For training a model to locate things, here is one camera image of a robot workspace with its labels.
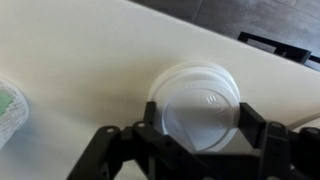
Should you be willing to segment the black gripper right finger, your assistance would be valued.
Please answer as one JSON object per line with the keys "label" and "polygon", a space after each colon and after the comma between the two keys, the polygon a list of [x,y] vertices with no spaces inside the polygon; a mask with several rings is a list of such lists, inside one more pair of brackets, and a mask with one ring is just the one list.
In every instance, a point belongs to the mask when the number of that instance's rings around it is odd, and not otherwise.
{"label": "black gripper right finger", "polygon": [[319,129],[298,133],[240,104],[238,129],[258,155],[197,154],[218,180],[320,180]]}

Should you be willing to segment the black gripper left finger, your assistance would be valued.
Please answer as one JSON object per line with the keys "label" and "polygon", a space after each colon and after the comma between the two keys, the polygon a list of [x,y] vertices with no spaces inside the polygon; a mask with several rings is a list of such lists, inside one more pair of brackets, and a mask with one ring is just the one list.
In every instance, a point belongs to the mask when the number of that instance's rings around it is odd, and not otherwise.
{"label": "black gripper left finger", "polygon": [[114,180],[134,161],[148,180],[220,180],[218,174],[168,135],[155,129],[157,105],[147,102],[142,120],[119,129],[103,126],[66,180]]}

